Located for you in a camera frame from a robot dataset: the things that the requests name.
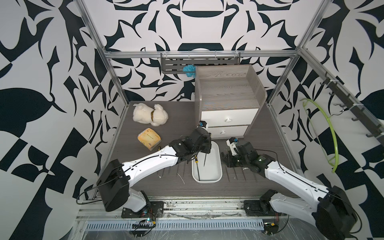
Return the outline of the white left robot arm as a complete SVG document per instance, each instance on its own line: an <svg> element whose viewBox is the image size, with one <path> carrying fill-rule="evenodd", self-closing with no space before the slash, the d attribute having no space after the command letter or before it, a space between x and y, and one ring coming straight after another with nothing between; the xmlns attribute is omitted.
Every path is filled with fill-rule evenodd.
<svg viewBox="0 0 384 240"><path fill-rule="evenodd" d="M142 211L150 202L143 191L135 191L132 186L159 170L196 160L200 152L209 154L211 147L211 134L198 127L189 136L173 140L146 157L124 163L110 161L97 181L106 212L120 207L135 213Z"/></svg>

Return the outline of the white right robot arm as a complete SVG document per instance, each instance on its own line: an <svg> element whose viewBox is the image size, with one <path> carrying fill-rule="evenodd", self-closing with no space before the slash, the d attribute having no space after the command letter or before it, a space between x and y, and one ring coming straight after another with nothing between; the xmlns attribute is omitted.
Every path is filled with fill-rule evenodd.
<svg viewBox="0 0 384 240"><path fill-rule="evenodd" d="M221 161L228 168L246 168L261 177L280 184L296 198L268 190L257 204L245 203L250 213L263 215L286 214L315 226L328 240L344 240L353 235L352 228L360 221L345 191L317 184L289 170L266 154L259 154L252 144L228 143Z"/></svg>

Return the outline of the white storage tray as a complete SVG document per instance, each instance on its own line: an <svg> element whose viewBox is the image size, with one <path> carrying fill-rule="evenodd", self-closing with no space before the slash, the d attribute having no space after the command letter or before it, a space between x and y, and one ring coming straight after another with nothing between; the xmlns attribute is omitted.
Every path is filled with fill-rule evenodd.
<svg viewBox="0 0 384 240"><path fill-rule="evenodd" d="M198 173L195 161L192 164L193 179L199 184L214 184L223 177L222 163L220 158L220 149L216 142L211 142L211 152L207 155L205 167L203 167L205 153L198 153L199 171L201 180L198 181Z"/></svg>

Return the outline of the yellow tissue pack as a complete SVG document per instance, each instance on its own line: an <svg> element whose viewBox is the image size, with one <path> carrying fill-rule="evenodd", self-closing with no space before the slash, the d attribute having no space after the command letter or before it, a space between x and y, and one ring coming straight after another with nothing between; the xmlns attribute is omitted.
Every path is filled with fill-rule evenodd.
<svg viewBox="0 0 384 240"><path fill-rule="evenodd" d="M152 151L161 141L161 137L153 129L146 128L138 135L138 141Z"/></svg>

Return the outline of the grey wooden drawer cabinet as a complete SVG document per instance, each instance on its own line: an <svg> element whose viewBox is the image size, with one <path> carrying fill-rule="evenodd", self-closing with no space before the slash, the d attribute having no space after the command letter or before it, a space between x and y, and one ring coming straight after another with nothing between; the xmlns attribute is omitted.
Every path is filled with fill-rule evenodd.
<svg viewBox="0 0 384 240"><path fill-rule="evenodd" d="M213 139L244 138L267 96L251 65L196 68L196 122L205 121Z"/></svg>

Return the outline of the white plush dog toy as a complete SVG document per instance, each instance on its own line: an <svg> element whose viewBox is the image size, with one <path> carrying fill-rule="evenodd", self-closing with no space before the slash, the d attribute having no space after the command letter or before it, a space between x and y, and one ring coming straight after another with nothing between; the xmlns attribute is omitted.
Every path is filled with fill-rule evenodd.
<svg viewBox="0 0 384 240"><path fill-rule="evenodd" d="M146 104L134 104L133 121L141 124L151 124L153 127L164 125L169 115L160 104L155 104L154 108Z"/></svg>

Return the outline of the teal cloth ball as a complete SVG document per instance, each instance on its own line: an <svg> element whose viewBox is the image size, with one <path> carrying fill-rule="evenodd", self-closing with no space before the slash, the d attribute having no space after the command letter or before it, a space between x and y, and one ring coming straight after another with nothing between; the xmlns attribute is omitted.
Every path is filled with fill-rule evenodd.
<svg viewBox="0 0 384 240"><path fill-rule="evenodd" d="M194 65L186 65L183 67L183 72L189 78L196 77L196 67Z"/></svg>

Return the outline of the right controller board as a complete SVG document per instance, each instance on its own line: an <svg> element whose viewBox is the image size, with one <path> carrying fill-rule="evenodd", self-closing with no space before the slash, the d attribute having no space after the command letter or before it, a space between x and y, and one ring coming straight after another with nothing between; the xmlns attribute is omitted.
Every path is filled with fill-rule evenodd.
<svg viewBox="0 0 384 240"><path fill-rule="evenodd" d="M262 233L268 236L272 236L279 231L279 225L273 222L264 223L263 227Z"/></svg>

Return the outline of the controller board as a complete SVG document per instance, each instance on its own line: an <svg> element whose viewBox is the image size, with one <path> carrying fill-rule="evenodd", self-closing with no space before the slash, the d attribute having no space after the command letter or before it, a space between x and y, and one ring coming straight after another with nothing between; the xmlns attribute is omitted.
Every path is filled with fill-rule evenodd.
<svg viewBox="0 0 384 240"><path fill-rule="evenodd" d="M272 236L279 231L279 225L273 222L264 223L263 227L262 233L268 236Z"/></svg>
<svg viewBox="0 0 384 240"><path fill-rule="evenodd" d="M132 224L131 228L136 229L153 229L156 227L156 221L151 219L145 219Z"/></svg>

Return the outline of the green hoop hanger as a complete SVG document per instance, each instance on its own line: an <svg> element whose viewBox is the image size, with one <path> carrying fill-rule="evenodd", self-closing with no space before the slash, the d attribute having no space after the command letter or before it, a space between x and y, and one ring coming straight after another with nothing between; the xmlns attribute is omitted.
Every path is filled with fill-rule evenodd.
<svg viewBox="0 0 384 240"><path fill-rule="evenodd" d="M331 122L331 117L328 116L328 114L325 112L325 110L315 101L304 98L300 100L302 102L303 109L305 110L305 113L308 118L309 125L312 128L312 132L316 136L316 141L321 146L321 149L323 151L323 154L325 156L326 161L328 164L332 167L332 173L335 174L340 161L340 153L339 153L339 143L338 143L338 137L336 135L334 126ZM325 119L325 122L328 124L328 127L322 132L318 132L313 122L312 116L312 110L307 107L307 105L311 103L316 110L322 114L322 116Z"/></svg>

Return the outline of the left controller board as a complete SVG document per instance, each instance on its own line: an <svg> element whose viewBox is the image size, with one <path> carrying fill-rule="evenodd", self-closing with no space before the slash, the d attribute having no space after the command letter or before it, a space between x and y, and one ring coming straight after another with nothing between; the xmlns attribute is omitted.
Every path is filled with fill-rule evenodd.
<svg viewBox="0 0 384 240"><path fill-rule="evenodd" d="M156 227L156 221L151 219L145 219L132 224L131 228L136 229L153 229Z"/></svg>

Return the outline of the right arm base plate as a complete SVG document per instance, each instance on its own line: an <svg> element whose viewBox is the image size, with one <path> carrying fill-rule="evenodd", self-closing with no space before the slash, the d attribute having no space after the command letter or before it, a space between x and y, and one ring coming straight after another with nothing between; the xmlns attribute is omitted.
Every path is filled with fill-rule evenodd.
<svg viewBox="0 0 384 240"><path fill-rule="evenodd" d="M276 212L271 204L270 199L261 199L261 200L244 200L244 207L245 213L248 217L254 217L254 216L281 216L281 213Z"/></svg>

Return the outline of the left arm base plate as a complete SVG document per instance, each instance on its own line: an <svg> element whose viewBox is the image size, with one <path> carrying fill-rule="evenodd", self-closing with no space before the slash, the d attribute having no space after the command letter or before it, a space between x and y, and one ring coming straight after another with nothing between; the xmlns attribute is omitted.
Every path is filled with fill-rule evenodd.
<svg viewBox="0 0 384 240"><path fill-rule="evenodd" d="M161 217L164 212L164 202L155 201L150 202L149 205L146 205L142 210L138 212L133 212L128 208L123 208L121 218L122 219L132 219L132 218L152 218L152 217Z"/></svg>

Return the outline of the grey wall shelf rack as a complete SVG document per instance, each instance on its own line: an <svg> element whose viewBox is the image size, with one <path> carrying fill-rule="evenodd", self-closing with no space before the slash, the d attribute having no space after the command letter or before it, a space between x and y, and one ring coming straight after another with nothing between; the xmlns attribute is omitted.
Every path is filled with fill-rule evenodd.
<svg viewBox="0 0 384 240"><path fill-rule="evenodd" d="M234 53L162 53L160 57L161 70L163 74L186 74L194 71L184 71L184 67L192 66L220 66L220 65L238 65L241 54Z"/></svg>

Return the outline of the grey hook rail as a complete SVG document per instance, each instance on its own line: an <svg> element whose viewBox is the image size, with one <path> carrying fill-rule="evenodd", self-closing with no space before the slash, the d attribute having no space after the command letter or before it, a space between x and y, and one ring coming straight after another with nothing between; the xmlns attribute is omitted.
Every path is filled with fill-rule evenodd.
<svg viewBox="0 0 384 240"><path fill-rule="evenodd" d="M332 92L331 96L336 96L341 100L340 106L347 108L355 117L354 122L360 122L368 131L367 138L375 138L381 145L384 145L384 126L369 111L369 109L361 103L346 87L337 79L331 79L328 72L325 72L325 79L322 85L326 85Z"/></svg>

